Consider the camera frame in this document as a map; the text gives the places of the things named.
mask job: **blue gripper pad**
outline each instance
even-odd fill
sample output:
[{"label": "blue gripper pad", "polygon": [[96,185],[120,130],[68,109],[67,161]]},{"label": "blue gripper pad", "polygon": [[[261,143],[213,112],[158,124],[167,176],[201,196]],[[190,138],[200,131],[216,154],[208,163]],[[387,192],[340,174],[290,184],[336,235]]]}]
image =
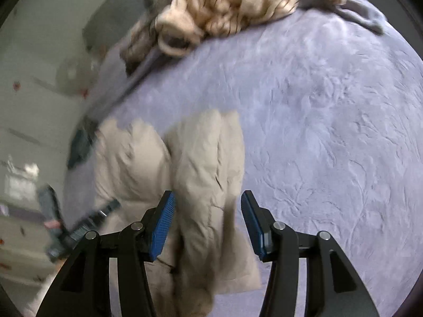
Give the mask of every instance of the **blue gripper pad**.
[{"label": "blue gripper pad", "polygon": [[266,262],[273,251],[272,232],[269,221],[250,190],[246,190],[241,196],[241,211],[254,253],[261,261]]},{"label": "blue gripper pad", "polygon": [[150,221],[154,226],[151,230],[151,243],[149,242],[149,256],[151,261],[155,261],[162,253],[174,213],[175,197],[172,191],[167,190],[160,199]]}]

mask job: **plush blanket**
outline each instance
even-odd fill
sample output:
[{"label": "plush blanket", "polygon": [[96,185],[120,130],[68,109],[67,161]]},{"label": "plush blanket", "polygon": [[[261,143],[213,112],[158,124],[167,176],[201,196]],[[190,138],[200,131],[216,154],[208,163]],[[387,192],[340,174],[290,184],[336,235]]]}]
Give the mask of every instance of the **plush blanket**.
[{"label": "plush blanket", "polygon": [[[423,268],[423,62],[383,27],[376,35],[329,11],[299,9],[206,40],[181,60],[151,53],[131,78],[120,44],[104,62],[88,115],[113,116],[120,127],[142,118],[163,135],[196,111],[236,109],[243,189],[297,231],[331,232],[381,316],[392,316]],[[66,221],[94,196],[91,156],[68,173]],[[240,213],[237,220],[243,224]],[[269,268],[261,270],[266,283]],[[263,296],[219,296],[211,316],[256,317]],[[299,297],[301,311],[303,274]]]}]

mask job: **bed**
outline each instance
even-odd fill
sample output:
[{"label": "bed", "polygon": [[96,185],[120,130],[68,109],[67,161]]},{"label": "bed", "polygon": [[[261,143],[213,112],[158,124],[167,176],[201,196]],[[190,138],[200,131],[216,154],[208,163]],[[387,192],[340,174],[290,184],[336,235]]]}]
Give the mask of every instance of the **bed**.
[{"label": "bed", "polygon": [[[376,35],[327,11],[298,10],[209,39],[181,60],[153,51],[130,78],[121,46],[87,100],[90,119],[112,116],[124,128],[141,118],[164,134],[204,109],[238,110],[243,189],[297,231],[329,231],[380,315],[397,311],[423,268],[423,62],[393,27]],[[94,165],[90,154],[67,174],[68,225],[92,207]],[[261,271],[265,287],[269,266]],[[211,316],[258,316],[263,296],[217,296]],[[301,274],[298,313],[304,299]]]}]

